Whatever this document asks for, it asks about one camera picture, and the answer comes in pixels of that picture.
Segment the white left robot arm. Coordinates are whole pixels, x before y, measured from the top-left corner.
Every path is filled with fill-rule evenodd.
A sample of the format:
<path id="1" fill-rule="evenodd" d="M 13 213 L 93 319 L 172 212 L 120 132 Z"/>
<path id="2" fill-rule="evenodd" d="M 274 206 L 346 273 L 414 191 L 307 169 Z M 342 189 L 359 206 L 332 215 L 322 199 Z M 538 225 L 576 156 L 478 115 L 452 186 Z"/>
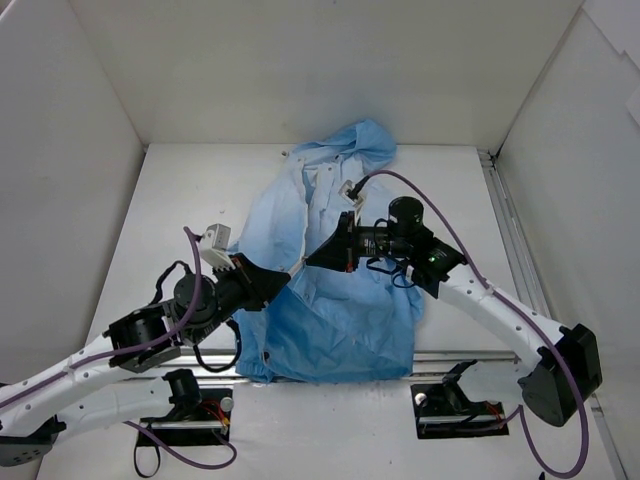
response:
<path id="1" fill-rule="evenodd" d="M 66 360 L 2 386 L 2 466 L 35 461 L 57 443 L 116 423 L 191 418 L 202 402 L 191 370 L 147 380 L 142 374 L 179 358 L 237 311 L 264 309 L 291 278 L 242 254 L 231 255 L 212 277 L 186 269 L 171 298 L 156 293 L 152 303 L 112 323 Z"/>

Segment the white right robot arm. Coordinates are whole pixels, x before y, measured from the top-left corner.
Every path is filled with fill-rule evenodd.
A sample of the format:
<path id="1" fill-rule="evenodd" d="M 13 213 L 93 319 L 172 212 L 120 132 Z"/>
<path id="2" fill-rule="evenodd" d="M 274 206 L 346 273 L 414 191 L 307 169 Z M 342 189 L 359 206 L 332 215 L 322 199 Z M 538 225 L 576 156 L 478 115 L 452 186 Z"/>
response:
<path id="1" fill-rule="evenodd" d="M 562 427 L 601 385 L 595 334 L 569 328 L 526 308 L 474 273 L 469 260 L 423 224 L 422 203 L 391 201 L 388 216 L 362 226 L 355 212 L 340 214 L 334 233 L 306 260 L 337 272 L 355 271 L 362 259 L 395 263 L 395 273 L 431 297 L 469 315 L 505 343 L 518 365 L 500 372 L 480 362 L 455 367 L 442 388 L 445 405 L 464 412 L 476 402 L 502 395 L 522 399 L 545 423 Z"/>

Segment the light blue zip jacket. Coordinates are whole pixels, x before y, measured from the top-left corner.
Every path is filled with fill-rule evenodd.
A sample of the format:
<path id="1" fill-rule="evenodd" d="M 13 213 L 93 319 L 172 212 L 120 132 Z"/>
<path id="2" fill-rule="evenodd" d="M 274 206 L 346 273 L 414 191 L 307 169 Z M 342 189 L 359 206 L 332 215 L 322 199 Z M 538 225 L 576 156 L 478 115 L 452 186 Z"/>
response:
<path id="1" fill-rule="evenodd" d="M 350 205 L 343 184 L 385 168 L 396 154 L 391 134 L 361 120 L 328 138 L 296 146 L 278 176 L 253 201 L 233 250 L 255 265 L 287 271 L 336 229 Z M 302 268 L 259 312 L 238 311 L 240 375 L 267 383 L 389 380 L 413 367 L 421 291 L 365 266 L 353 273 Z"/>

